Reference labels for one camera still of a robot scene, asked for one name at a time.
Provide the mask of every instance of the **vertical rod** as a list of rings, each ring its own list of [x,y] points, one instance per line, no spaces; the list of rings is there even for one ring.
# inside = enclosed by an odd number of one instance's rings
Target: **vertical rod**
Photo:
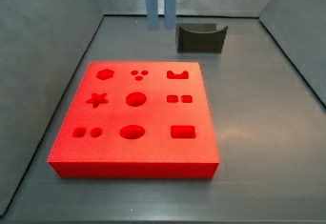
[[[166,29],[177,27],[177,0],[165,0]]]
[[[148,2],[148,16],[149,16],[149,29],[158,30],[158,0],[146,0]]]

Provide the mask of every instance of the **black u-shaped block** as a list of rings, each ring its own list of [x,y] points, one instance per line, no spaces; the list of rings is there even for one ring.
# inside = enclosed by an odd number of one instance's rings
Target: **black u-shaped block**
[[[181,23],[177,25],[178,52],[222,53],[229,26],[217,30],[214,23]]]

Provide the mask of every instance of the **shape sorter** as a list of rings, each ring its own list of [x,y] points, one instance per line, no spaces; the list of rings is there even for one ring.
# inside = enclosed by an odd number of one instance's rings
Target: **shape sorter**
[[[61,177],[212,178],[200,63],[93,62],[47,159]]]

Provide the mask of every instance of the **shape cutout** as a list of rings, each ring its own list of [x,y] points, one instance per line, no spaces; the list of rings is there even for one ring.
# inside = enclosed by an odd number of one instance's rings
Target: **shape cutout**
[[[126,139],[138,139],[146,134],[143,127],[138,125],[129,125],[121,129],[121,136]]]
[[[133,107],[139,107],[148,102],[148,96],[142,92],[131,93],[126,98],[126,103]]]
[[[168,71],[169,79],[189,79],[189,71],[184,71],[181,74],[176,74],[173,71]]]
[[[189,125],[174,125],[172,127],[172,138],[197,138],[196,127]]]
[[[178,102],[178,96],[177,95],[168,95],[168,102],[169,103],[177,103]]]
[[[193,103],[193,96],[192,95],[184,95],[181,97],[182,103]]]
[[[87,133],[86,128],[75,128],[73,137],[83,137],[86,135],[86,133]]]
[[[142,81],[143,80],[143,75],[148,75],[150,72],[143,70],[139,74],[139,72],[137,70],[131,71],[131,75],[135,75],[135,80],[137,81]]]
[[[93,98],[87,100],[87,104],[94,104],[94,108],[98,108],[101,104],[107,104],[107,99],[106,99],[107,93],[103,94],[97,94],[93,93]]]
[[[102,136],[102,128],[94,128],[91,130],[91,137],[101,137]]]
[[[115,75],[115,72],[110,69],[105,69],[97,73],[97,78],[101,80],[107,80],[113,78]]]

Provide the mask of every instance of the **rectangular hole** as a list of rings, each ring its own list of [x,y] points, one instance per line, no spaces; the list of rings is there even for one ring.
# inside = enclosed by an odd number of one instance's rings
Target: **rectangular hole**
[[[172,127],[172,138],[197,138],[196,127],[190,125],[174,125]]]
[[[178,96],[177,95],[168,95],[168,102],[169,103],[177,103],[178,102]]]
[[[193,103],[193,96],[192,95],[184,95],[181,97],[182,103]]]

